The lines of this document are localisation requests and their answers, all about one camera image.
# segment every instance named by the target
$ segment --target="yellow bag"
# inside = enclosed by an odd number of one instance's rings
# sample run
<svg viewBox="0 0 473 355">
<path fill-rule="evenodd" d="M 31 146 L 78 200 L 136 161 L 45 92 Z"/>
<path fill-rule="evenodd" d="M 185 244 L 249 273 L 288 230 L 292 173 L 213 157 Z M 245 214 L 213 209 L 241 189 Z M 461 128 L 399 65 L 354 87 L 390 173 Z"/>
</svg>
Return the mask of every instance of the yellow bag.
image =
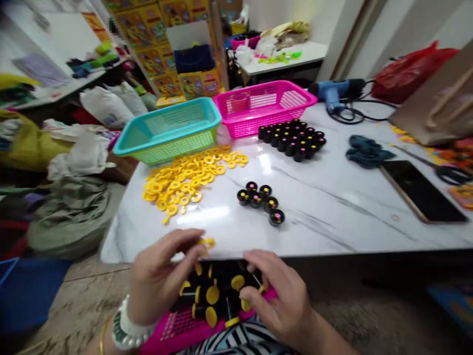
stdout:
<svg viewBox="0 0 473 355">
<path fill-rule="evenodd" d="M 69 153 L 72 142 L 55 140 L 49 132 L 20 113 L 0 110 L 0 121 L 21 119 L 23 125 L 15 136 L 10 151 L 0 151 L 0 163 L 6 166 L 31 171 L 47 171 L 51 159 L 58 154 Z"/>
</svg>

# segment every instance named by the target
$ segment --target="blue heat gun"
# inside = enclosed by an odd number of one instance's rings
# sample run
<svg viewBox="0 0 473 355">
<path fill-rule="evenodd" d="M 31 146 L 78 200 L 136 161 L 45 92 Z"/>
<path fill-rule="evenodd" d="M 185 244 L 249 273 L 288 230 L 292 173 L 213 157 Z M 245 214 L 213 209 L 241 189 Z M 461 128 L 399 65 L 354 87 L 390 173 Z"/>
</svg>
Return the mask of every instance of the blue heat gun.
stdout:
<svg viewBox="0 0 473 355">
<path fill-rule="evenodd" d="M 328 113 L 340 114 L 346 108 L 340 98 L 359 98 L 365 84 L 363 79 L 319 81 L 311 84 L 308 91 L 325 102 Z"/>
</svg>

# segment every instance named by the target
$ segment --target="scissors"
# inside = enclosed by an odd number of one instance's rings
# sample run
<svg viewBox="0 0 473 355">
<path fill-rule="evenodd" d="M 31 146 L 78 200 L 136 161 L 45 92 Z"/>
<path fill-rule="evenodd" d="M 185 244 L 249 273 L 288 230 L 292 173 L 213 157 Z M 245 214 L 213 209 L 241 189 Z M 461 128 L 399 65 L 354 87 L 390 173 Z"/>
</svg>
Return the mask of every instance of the scissors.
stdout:
<svg viewBox="0 0 473 355">
<path fill-rule="evenodd" d="M 439 179 L 442 180 L 443 182 L 446 182 L 449 185 L 460 186 L 460 185 L 464 185 L 466 182 L 473 180 L 473 176 L 463 169 L 454 168 L 451 166 L 437 165 L 415 154 L 412 154 L 411 152 L 405 149 L 402 149 L 401 147 L 398 147 L 397 145 L 395 145 L 395 147 L 397 149 L 402 150 L 404 153 L 410 155 L 411 157 L 416 158 L 417 160 L 420 160 L 422 163 L 427 164 L 428 166 L 434 168 L 434 171 L 439 177 Z"/>
</svg>

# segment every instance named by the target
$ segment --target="bracelet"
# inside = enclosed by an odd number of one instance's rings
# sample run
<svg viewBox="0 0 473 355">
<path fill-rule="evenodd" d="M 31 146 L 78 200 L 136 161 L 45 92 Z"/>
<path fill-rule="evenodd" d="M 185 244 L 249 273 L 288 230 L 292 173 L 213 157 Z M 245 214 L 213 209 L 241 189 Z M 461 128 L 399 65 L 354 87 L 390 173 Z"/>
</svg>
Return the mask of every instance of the bracelet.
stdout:
<svg viewBox="0 0 473 355">
<path fill-rule="evenodd" d="M 153 334 L 158 322 L 152 325 L 142 326 L 134 324 L 127 314 L 128 299 L 123 300 L 115 318 L 113 319 L 112 339 L 119 350 L 130 350 L 139 348 Z"/>
<path fill-rule="evenodd" d="M 100 355 L 105 355 L 105 349 L 103 346 L 103 342 L 105 341 L 105 334 L 107 333 L 108 324 L 113 316 L 110 316 L 107 321 L 102 325 L 102 331 L 100 332 L 99 338 L 99 353 Z"/>
</svg>

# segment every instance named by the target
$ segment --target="person's left hand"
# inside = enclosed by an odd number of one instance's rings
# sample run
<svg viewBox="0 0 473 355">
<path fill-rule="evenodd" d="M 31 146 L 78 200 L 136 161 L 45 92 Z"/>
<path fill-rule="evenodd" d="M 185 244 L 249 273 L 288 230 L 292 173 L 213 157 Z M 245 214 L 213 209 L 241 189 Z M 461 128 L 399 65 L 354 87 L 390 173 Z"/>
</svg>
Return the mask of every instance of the person's left hand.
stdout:
<svg viewBox="0 0 473 355">
<path fill-rule="evenodd" d="M 133 323 L 156 323 L 174 304 L 198 257 L 206 253 L 205 246 L 198 244 L 202 234 L 202 229 L 175 229 L 136 256 L 127 308 Z M 186 257 L 172 263 L 179 251 Z"/>
</svg>

